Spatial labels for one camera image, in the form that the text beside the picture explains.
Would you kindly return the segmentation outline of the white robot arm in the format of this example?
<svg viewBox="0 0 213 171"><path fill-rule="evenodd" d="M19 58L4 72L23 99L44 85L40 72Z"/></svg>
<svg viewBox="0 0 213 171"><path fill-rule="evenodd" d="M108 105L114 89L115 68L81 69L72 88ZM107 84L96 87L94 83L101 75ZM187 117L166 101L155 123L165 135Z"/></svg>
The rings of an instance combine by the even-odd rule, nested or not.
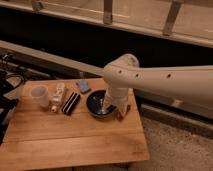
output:
<svg viewBox="0 0 213 171"><path fill-rule="evenodd" d="M126 107L134 88L213 110L213 65L140 68L134 55L124 54L105 65L102 75L105 104Z"/></svg>

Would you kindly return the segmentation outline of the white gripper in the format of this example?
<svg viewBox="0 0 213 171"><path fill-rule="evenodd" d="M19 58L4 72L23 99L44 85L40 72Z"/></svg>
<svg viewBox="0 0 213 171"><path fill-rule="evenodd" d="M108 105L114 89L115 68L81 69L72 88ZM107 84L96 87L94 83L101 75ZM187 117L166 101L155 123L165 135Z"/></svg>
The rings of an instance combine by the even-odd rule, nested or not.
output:
<svg viewBox="0 0 213 171"><path fill-rule="evenodd" d="M118 87L108 87L104 97L104 107L113 105L119 111L125 111L128 105L128 89Z"/></svg>

